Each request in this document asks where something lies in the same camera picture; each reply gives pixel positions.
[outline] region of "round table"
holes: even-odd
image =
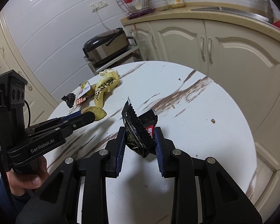
[[[256,151],[248,123],[234,100],[218,84],[191,68],[144,61],[115,68],[118,87],[104,96],[107,116],[67,138],[45,155],[49,173],[67,157],[89,157],[114,139],[123,126],[122,108],[129,97],[137,115],[153,108],[165,138],[191,157],[216,158],[246,192],[256,169]],[[95,84],[100,76],[90,79]],[[93,98],[81,108],[94,105]],[[66,116],[62,102],[51,118]],[[174,179],[162,178],[156,156],[142,158],[128,147],[117,179],[106,179],[109,223],[170,223]]]

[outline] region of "stainless steel sink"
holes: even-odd
[[[202,7],[202,8],[195,8],[192,9],[192,11],[217,11],[217,12],[224,12],[224,13],[233,13],[241,16],[245,16],[248,18],[253,18],[262,22],[269,22],[269,19],[258,15],[256,13],[251,13],[251,12],[246,12],[243,10],[239,9],[234,9],[234,8],[229,8],[229,7],[216,7],[216,6],[211,6],[211,7]]]

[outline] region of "wall socket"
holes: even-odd
[[[99,10],[103,7],[108,6],[108,3],[106,2],[106,0],[100,0],[97,1],[96,3],[90,4],[91,7],[91,11],[94,13],[96,10]]]

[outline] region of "wire basket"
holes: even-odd
[[[138,0],[141,3],[141,9],[136,9],[136,0],[116,0],[120,8],[126,12],[130,18],[136,18],[148,13],[152,13],[155,9],[151,8],[151,0]]]

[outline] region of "white power cord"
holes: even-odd
[[[101,16],[100,16],[99,13],[98,13],[98,9],[97,9],[97,8],[96,8],[96,14],[98,15],[99,20],[100,20],[101,24],[104,26],[104,28],[105,28],[106,30],[111,30],[111,29],[109,29],[109,28],[104,24],[104,22],[103,22]]]

